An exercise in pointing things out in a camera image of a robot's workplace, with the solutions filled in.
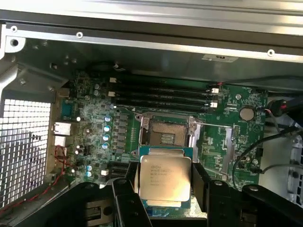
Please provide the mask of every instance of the black ram slot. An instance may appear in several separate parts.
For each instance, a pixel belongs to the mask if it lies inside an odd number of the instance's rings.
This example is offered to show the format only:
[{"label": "black ram slot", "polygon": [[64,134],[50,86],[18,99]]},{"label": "black ram slot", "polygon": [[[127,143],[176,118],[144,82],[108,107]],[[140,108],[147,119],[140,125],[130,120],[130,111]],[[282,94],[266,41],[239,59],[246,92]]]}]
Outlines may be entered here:
[{"label": "black ram slot", "polygon": [[191,100],[197,100],[197,101],[203,101],[203,102],[208,102],[211,101],[215,98],[215,96],[197,96],[197,95],[188,95],[188,94],[178,94],[178,93],[173,93],[171,91],[166,92],[166,91],[158,91],[158,90],[141,90],[137,89],[135,91],[133,90],[115,90],[115,96],[148,96],[148,97],[154,97],[154,96],[164,96],[165,98],[168,99],[191,99]]},{"label": "black ram slot", "polygon": [[192,90],[190,88],[179,88],[179,87],[171,87],[171,86],[153,86],[150,84],[146,84],[145,86],[140,85],[121,85],[121,84],[112,84],[112,90],[113,91],[130,91],[130,92],[140,92],[140,93],[146,93],[146,94],[162,94],[162,95],[179,95],[183,97],[206,97],[206,96],[213,96],[212,93],[207,93],[205,89],[201,90]]},{"label": "black ram slot", "polygon": [[116,83],[111,83],[112,85],[117,85],[117,86],[125,86],[125,87],[132,87],[132,88],[138,88],[138,87],[154,87],[154,88],[159,88],[159,89],[175,89],[179,91],[185,91],[185,92],[205,92],[208,93],[207,91],[209,90],[208,88],[192,88],[192,87],[184,87],[184,86],[178,86],[178,85],[168,85],[166,83],[163,83],[162,81],[155,82],[155,81],[149,81],[148,79],[146,80],[131,80],[130,78],[127,79],[117,79]]},{"label": "black ram slot", "polygon": [[151,96],[151,95],[121,95],[116,96],[116,99],[126,99],[126,100],[140,100],[140,101],[153,101],[158,103],[171,103],[176,105],[197,105],[197,106],[203,106],[206,103],[210,103],[210,101],[206,100],[190,100],[190,99],[181,99],[175,98],[175,97],[167,97],[167,96]]},{"label": "black ram slot", "polygon": [[171,105],[169,103],[153,103],[153,102],[142,102],[140,100],[114,100],[116,105],[129,105],[129,106],[140,106],[146,108],[156,108],[156,109],[164,109],[164,110],[179,110],[184,112],[196,112],[196,113],[207,113],[208,108],[203,108],[200,106],[191,106],[191,105]]}]

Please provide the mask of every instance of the perforated metal panel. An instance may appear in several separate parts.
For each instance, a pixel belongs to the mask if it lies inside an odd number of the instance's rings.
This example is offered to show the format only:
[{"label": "perforated metal panel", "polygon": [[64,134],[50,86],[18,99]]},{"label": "perforated metal panel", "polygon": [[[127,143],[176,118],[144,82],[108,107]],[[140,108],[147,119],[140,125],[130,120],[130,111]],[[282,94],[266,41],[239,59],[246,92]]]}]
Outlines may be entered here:
[{"label": "perforated metal panel", "polygon": [[0,118],[0,207],[43,183],[50,103],[6,99]]}]

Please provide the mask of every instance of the red wire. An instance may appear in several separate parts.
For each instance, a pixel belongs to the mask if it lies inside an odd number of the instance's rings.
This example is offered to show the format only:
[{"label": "red wire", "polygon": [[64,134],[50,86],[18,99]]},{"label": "red wire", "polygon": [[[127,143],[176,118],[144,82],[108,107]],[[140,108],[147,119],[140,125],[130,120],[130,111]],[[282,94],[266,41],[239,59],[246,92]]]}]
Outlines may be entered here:
[{"label": "red wire", "polygon": [[[57,149],[58,149],[58,148],[61,148],[61,149],[62,149],[62,153],[63,153],[63,157],[64,157],[63,161],[60,161],[59,158],[57,157]],[[65,166],[65,165],[66,165],[66,166],[71,166],[71,164],[67,164],[67,163],[66,163],[66,158],[67,158],[67,157],[66,157],[66,155],[65,155],[65,153],[64,153],[64,149],[63,149],[63,148],[64,148],[64,147],[62,147],[62,146],[58,146],[58,145],[55,146],[55,150],[54,150],[55,158],[57,159],[57,161],[61,162],[63,165],[62,165],[62,168],[61,168],[60,175],[57,176],[57,178],[55,179],[55,181],[53,182],[53,184],[49,185],[49,186],[44,190],[44,192],[42,192],[41,194],[37,194],[37,195],[33,196],[32,198],[30,198],[29,200],[24,199],[24,200],[22,200],[22,201],[20,201],[20,202],[18,202],[18,203],[16,203],[16,204],[14,204],[14,205],[8,206],[8,207],[6,207],[5,209],[0,210],[0,213],[3,213],[3,212],[5,212],[6,210],[8,210],[8,209],[10,209],[10,208],[17,207],[17,206],[19,206],[20,204],[24,203],[25,201],[33,201],[33,200],[34,200],[35,198],[37,198],[38,196],[46,194],[46,193],[48,192],[48,190],[49,190],[52,186],[54,186],[55,184],[57,184],[59,178],[60,178],[60,177],[63,175],[63,173],[64,173],[64,166]]]}]

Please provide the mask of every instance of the motherboard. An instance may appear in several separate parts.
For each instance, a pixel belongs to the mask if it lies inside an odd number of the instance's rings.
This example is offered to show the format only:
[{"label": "motherboard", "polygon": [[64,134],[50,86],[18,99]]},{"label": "motherboard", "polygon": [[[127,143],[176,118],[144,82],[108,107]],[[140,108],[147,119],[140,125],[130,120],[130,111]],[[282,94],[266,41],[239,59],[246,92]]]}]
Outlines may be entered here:
[{"label": "motherboard", "polygon": [[[68,123],[72,138],[67,156],[73,180],[105,185],[124,177],[128,163],[139,161],[145,146],[192,148],[214,179],[232,184],[238,156],[263,137],[267,92],[251,87],[78,71],[63,96],[57,124]],[[262,147],[241,159],[235,173],[238,188],[258,183]],[[151,216],[182,217],[182,209],[157,208]]]}]

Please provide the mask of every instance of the cpu socket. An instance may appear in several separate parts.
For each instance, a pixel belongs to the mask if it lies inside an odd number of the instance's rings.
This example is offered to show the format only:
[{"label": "cpu socket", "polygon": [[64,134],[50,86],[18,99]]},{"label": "cpu socket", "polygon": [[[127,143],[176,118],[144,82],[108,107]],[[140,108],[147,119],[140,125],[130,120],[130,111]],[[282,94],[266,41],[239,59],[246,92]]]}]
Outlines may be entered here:
[{"label": "cpu socket", "polygon": [[160,112],[146,112],[137,115],[141,122],[139,145],[161,147],[193,148],[193,162],[197,162],[201,125],[193,116]]}]

